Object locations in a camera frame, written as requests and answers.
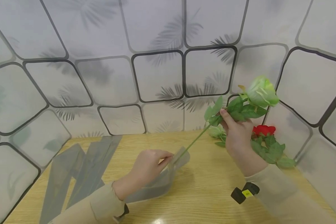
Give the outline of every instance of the wooden table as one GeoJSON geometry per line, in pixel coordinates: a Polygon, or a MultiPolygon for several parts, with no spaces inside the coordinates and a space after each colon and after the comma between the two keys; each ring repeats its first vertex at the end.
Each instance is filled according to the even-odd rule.
{"type": "MultiPolygon", "coordinates": [[[[175,153],[181,146],[187,147],[199,132],[124,135],[102,179],[108,183],[125,175],[138,153],[144,149],[163,149],[175,153]]],[[[86,151],[90,142],[99,140],[71,139],[61,152],[76,143],[86,151]]],[[[244,186],[244,177],[225,149],[213,142],[208,134],[204,134],[189,150],[191,160],[177,172],[169,193],[160,198],[129,204],[130,214],[125,217],[123,224],[277,223],[256,198],[248,198],[239,205],[230,197],[235,187],[244,186]]],[[[284,172],[336,220],[335,212],[297,169],[284,172]]],[[[50,165],[5,223],[39,223],[49,173],[50,165]]],[[[64,208],[74,183],[75,180],[71,179],[64,208]]]]}

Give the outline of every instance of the red flower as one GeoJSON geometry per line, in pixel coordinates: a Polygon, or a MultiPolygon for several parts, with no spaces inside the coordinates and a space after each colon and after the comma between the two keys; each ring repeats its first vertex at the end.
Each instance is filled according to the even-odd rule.
{"type": "Polygon", "coordinates": [[[257,136],[267,136],[269,135],[274,135],[276,128],[274,126],[267,126],[267,125],[258,125],[257,127],[253,128],[253,132],[257,135],[257,136]]]}

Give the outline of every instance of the sleeve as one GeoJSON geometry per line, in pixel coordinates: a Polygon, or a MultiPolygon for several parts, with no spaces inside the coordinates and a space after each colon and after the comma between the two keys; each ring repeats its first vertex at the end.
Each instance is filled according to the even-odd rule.
{"type": "Polygon", "coordinates": [[[261,172],[246,177],[246,181],[260,188],[256,197],[282,224],[335,223],[325,210],[300,191],[276,165],[268,165],[261,172]]]}
{"type": "Polygon", "coordinates": [[[97,189],[90,196],[79,201],[55,217],[50,224],[102,224],[112,223],[113,217],[124,213],[125,203],[117,198],[112,183],[97,189]]]}

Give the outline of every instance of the hand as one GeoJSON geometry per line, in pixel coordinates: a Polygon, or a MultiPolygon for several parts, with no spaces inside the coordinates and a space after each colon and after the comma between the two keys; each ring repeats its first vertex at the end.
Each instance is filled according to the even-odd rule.
{"type": "Polygon", "coordinates": [[[229,153],[239,150],[250,149],[251,132],[253,123],[250,119],[246,122],[235,122],[229,113],[221,109],[220,114],[223,117],[221,125],[226,132],[225,147],[229,153]]]}
{"type": "Polygon", "coordinates": [[[115,181],[112,188],[120,200],[154,180],[172,160],[173,153],[163,150],[144,150],[140,152],[132,170],[115,181]]]}

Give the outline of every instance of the flower stem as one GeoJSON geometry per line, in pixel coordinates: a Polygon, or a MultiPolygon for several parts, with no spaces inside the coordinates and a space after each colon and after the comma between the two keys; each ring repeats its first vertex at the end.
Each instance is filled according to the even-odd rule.
{"type": "Polygon", "coordinates": [[[184,150],[184,152],[179,156],[179,158],[173,164],[176,164],[178,162],[178,160],[188,151],[188,149],[192,146],[192,144],[194,144],[194,142],[196,142],[203,135],[203,133],[206,132],[206,130],[208,130],[210,126],[211,125],[209,124],[207,127],[203,129],[203,131],[198,135],[198,137],[196,137],[196,139],[192,141],[192,143],[184,150]]]}

